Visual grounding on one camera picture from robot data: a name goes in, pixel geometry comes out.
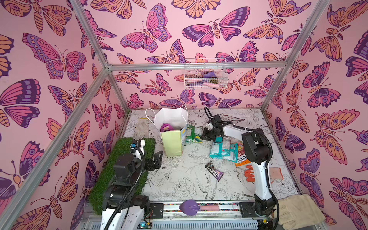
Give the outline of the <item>purple tool in basket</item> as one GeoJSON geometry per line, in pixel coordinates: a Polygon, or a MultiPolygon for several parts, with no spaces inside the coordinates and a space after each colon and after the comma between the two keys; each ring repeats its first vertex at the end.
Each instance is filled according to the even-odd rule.
{"type": "Polygon", "coordinates": [[[206,75],[204,75],[205,79],[212,79],[212,78],[217,78],[216,74],[214,72],[209,72],[206,75]]]}

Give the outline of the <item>orange Fox's fruits bag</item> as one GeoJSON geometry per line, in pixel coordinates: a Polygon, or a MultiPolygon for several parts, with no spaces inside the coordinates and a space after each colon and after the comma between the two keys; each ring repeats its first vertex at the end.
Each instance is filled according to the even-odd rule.
{"type": "Polygon", "coordinates": [[[235,163],[235,166],[239,167],[242,165],[249,164],[250,161],[245,155],[243,144],[241,142],[237,142],[236,144],[238,146],[238,156],[237,156],[237,162],[235,163]]]}

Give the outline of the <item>grey work glove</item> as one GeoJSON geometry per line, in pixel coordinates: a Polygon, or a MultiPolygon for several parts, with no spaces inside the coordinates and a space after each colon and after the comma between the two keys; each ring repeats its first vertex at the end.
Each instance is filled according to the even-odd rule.
{"type": "Polygon", "coordinates": [[[146,139],[146,138],[149,138],[148,119],[141,118],[138,120],[138,122],[135,125],[133,139],[141,140],[141,139],[146,139]]]}

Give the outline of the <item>green rainbow snack bag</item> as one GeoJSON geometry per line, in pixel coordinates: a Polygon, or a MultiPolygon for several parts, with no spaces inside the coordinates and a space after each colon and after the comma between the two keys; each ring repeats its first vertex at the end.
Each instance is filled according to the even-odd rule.
{"type": "Polygon", "coordinates": [[[202,127],[187,125],[186,127],[186,143],[202,143],[202,127]]]}

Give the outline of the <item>green artificial grass mat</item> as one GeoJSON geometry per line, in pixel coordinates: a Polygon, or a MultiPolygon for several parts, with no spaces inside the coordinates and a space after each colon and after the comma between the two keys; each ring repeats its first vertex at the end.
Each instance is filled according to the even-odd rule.
{"type": "MultiPolygon", "coordinates": [[[[156,147],[156,139],[145,138],[144,140],[144,156],[146,157],[146,159],[153,159],[156,147]]],[[[135,174],[132,175],[133,178],[123,179],[129,175],[129,171],[126,169],[127,166],[125,166],[126,164],[118,164],[118,166],[115,167],[115,164],[119,163],[119,161],[123,158],[124,160],[133,160],[134,155],[131,154],[131,144],[133,144],[133,138],[118,139],[112,153],[108,158],[108,161],[106,162],[105,168],[102,170],[94,188],[92,189],[89,197],[89,203],[91,204],[96,215],[102,215],[105,193],[110,186],[112,186],[113,184],[118,185],[119,183],[122,185],[124,183],[133,185],[132,183],[136,181],[140,169],[135,170],[135,174]]],[[[142,194],[147,178],[148,171],[145,171],[142,174],[135,189],[131,193],[132,195],[142,194]]]]}

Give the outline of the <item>dark M&M's chocolate packet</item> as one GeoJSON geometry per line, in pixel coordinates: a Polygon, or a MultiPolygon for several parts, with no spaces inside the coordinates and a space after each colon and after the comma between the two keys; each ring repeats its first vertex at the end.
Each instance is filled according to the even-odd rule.
{"type": "Polygon", "coordinates": [[[216,180],[219,182],[221,180],[221,178],[223,177],[224,173],[217,170],[215,167],[214,167],[214,164],[213,162],[209,162],[205,165],[205,168],[210,172],[211,175],[213,175],[216,180]]]}

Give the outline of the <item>red coated garden glove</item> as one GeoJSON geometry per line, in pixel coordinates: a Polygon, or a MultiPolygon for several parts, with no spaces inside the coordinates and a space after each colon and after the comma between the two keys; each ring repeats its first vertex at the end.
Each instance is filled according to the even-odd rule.
{"type": "MultiPolygon", "coordinates": [[[[246,177],[246,181],[254,183],[255,182],[255,174],[254,174],[253,167],[250,164],[248,164],[248,165],[246,165],[246,169],[247,170],[244,171],[244,176],[246,177]]],[[[269,169],[269,171],[270,171],[271,183],[274,183],[274,181],[276,181],[276,180],[281,180],[281,181],[284,180],[281,168],[271,167],[269,169]]]]}

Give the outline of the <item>purple grape gummy bag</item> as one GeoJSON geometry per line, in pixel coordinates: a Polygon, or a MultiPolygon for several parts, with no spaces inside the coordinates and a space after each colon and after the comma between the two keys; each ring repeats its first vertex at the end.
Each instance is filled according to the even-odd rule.
{"type": "Polygon", "coordinates": [[[172,125],[170,125],[170,124],[168,124],[168,123],[164,123],[164,124],[162,124],[162,126],[161,126],[161,128],[160,128],[160,132],[162,133],[162,132],[167,132],[167,131],[173,131],[173,130],[175,130],[174,128],[173,128],[173,126],[172,125]]]}

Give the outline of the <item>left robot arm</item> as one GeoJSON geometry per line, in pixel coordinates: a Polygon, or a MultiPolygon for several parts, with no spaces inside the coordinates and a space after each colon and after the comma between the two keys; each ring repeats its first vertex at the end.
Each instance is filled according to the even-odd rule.
{"type": "Polygon", "coordinates": [[[163,218],[163,203],[151,204],[148,196],[135,195],[143,174],[162,165],[163,152],[148,158],[144,146],[144,140],[134,140],[114,163],[115,175],[103,197],[101,230],[151,229],[151,219],[163,218]]]}

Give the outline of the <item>beige leather glove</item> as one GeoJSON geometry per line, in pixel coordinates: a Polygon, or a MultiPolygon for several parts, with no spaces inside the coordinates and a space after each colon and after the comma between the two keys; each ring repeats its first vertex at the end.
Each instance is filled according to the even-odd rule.
{"type": "Polygon", "coordinates": [[[291,195],[278,200],[278,223],[285,230],[296,230],[325,221],[325,216],[312,198],[307,195],[291,195]]]}

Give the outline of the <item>white paper bag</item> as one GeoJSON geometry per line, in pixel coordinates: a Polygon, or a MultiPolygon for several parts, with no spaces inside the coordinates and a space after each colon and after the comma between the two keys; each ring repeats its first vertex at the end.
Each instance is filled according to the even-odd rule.
{"type": "Polygon", "coordinates": [[[188,124],[187,107],[183,105],[176,109],[163,108],[158,112],[146,109],[145,115],[159,131],[166,156],[181,156],[188,124]]]}

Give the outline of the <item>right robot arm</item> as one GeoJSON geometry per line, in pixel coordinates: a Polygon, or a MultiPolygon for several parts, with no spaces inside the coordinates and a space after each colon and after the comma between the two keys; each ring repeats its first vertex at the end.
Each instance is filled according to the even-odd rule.
{"type": "Polygon", "coordinates": [[[262,129],[240,127],[231,121],[224,121],[219,115],[213,115],[208,107],[204,108],[209,122],[204,128],[201,139],[215,141],[217,137],[229,137],[243,143],[244,153],[250,161],[255,176],[255,212],[258,216],[269,216],[278,208],[278,200],[271,189],[268,164],[273,156],[269,139],[262,129]]]}

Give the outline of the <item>teal mint candy bag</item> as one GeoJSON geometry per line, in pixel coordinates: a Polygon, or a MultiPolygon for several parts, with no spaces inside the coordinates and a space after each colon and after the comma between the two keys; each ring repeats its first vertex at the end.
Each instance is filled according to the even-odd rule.
{"type": "Polygon", "coordinates": [[[231,143],[228,139],[217,137],[215,142],[212,144],[209,157],[237,163],[238,144],[231,143]]]}

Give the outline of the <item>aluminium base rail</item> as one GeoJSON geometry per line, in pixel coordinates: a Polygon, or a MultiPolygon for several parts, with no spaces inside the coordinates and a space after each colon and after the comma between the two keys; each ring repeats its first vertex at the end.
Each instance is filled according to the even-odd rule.
{"type": "Polygon", "coordinates": [[[274,230],[271,215],[259,216],[255,203],[247,201],[198,201],[199,206],[215,205],[218,211],[200,210],[189,216],[180,201],[152,201],[147,211],[133,206],[118,213],[111,230],[274,230]]]}

